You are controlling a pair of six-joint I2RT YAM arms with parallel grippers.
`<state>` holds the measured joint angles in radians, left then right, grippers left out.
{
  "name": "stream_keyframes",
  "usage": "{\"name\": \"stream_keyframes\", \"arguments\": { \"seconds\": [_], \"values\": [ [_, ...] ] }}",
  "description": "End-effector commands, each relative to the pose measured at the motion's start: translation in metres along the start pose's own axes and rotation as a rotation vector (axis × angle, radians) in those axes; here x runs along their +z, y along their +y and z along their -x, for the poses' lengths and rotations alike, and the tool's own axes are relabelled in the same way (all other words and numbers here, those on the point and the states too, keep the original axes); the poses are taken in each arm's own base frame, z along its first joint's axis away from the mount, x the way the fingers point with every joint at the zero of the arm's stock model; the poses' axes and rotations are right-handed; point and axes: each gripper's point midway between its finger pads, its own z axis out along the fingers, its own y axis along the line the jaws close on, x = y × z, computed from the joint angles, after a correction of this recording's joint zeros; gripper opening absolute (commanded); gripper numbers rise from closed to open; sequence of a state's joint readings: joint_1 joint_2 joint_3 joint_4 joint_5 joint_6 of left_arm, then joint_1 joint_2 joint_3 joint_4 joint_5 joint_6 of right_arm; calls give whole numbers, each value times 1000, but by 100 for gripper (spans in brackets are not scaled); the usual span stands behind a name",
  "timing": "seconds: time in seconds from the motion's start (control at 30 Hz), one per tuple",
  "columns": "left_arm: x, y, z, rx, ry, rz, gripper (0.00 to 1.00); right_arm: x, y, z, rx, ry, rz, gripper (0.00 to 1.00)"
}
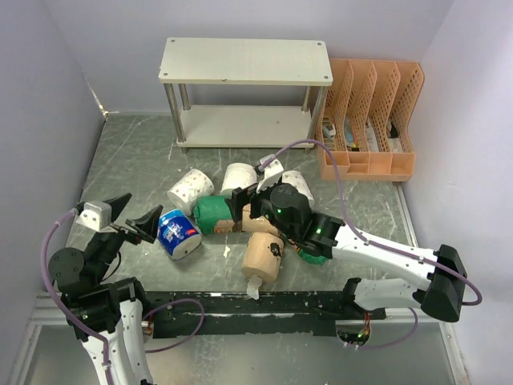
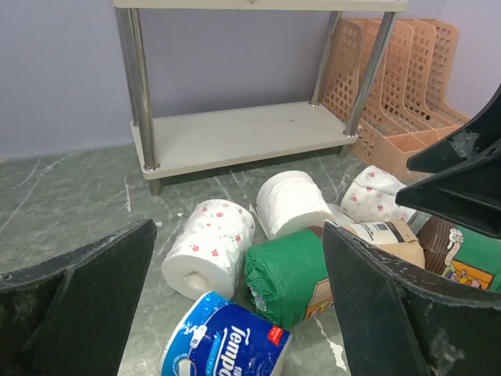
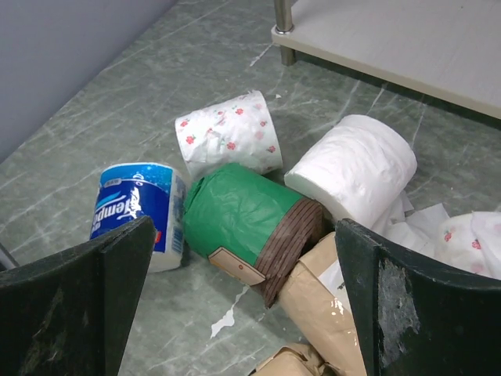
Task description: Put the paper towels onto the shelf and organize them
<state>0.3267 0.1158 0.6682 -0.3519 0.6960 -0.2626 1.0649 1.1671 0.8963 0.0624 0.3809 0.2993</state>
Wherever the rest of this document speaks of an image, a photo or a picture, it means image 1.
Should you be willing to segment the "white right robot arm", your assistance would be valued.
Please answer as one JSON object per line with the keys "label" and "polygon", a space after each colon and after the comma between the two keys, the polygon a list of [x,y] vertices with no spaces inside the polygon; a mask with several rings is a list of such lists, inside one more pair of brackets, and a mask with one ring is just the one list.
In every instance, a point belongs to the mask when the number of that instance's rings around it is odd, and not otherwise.
{"label": "white right robot arm", "polygon": [[242,221],[243,208],[249,206],[251,217],[264,217],[311,256],[361,262],[390,274],[382,282],[348,280],[340,300],[347,318],[367,310],[418,308],[439,321],[460,319],[467,272],[452,246],[415,248],[351,229],[347,221],[311,209],[308,199],[286,183],[261,192],[255,185],[236,188],[225,202],[235,222]]}

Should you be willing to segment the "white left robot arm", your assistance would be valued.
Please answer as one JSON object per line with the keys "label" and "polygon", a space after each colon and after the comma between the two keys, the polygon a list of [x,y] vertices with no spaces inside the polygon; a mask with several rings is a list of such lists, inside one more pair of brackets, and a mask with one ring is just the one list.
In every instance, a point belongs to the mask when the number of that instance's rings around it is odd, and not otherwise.
{"label": "white left robot arm", "polygon": [[[154,243],[163,207],[157,205],[137,219],[117,225],[130,193],[106,201],[83,201],[66,212],[44,237],[40,251],[42,278],[48,294],[93,362],[101,384],[151,384],[142,321],[150,309],[137,278],[108,283],[106,273],[120,261],[124,243]],[[59,226],[74,219],[94,230],[83,250],[73,247],[47,254]]]}

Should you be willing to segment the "plain white paper roll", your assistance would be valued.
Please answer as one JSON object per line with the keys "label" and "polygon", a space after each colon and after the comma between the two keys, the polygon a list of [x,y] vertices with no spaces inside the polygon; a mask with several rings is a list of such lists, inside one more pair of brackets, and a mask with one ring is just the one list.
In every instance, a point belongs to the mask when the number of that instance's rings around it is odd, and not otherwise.
{"label": "plain white paper roll", "polygon": [[247,188],[257,182],[256,172],[250,164],[232,163],[226,168],[220,190],[221,196],[228,196],[235,188]]}

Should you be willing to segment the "tan paper roll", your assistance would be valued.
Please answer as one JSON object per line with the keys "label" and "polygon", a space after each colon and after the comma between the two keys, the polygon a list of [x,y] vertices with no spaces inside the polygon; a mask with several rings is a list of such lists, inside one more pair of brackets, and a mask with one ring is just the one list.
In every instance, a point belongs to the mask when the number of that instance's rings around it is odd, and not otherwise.
{"label": "tan paper roll", "polygon": [[258,217],[251,218],[251,205],[247,204],[243,207],[243,217],[241,222],[241,230],[246,233],[270,233],[275,237],[279,236],[279,232],[267,218]]}

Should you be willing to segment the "tan roll with tail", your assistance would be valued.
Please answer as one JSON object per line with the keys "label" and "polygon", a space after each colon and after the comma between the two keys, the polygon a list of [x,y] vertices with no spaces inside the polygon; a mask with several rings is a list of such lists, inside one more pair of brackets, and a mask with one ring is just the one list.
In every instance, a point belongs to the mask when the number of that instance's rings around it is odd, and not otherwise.
{"label": "tan roll with tail", "polygon": [[260,287],[277,280],[281,267],[284,242],[271,233],[253,233],[241,265],[248,279],[246,293],[254,300],[260,297]]}

